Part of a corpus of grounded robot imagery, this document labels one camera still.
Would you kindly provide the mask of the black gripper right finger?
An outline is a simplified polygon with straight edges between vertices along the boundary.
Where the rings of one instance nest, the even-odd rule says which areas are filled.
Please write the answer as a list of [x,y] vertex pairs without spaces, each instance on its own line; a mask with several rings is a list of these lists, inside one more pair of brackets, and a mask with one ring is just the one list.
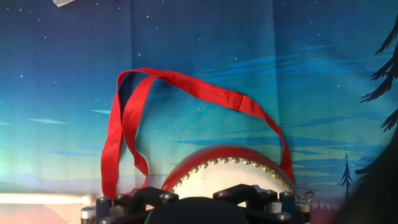
[[235,205],[245,203],[242,210],[249,223],[310,224],[309,202],[299,200],[290,191],[278,193],[256,185],[239,184],[215,192],[213,198]]

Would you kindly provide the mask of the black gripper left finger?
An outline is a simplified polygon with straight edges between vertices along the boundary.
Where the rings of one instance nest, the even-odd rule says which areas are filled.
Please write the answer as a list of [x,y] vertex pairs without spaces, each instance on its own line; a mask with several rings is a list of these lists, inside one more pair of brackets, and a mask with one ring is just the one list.
[[116,219],[137,215],[139,212],[177,200],[179,196],[173,190],[169,192],[154,187],[133,189],[128,194],[117,195],[115,198],[102,196],[95,198],[94,205],[81,209],[80,223],[106,223],[103,221],[104,218]]

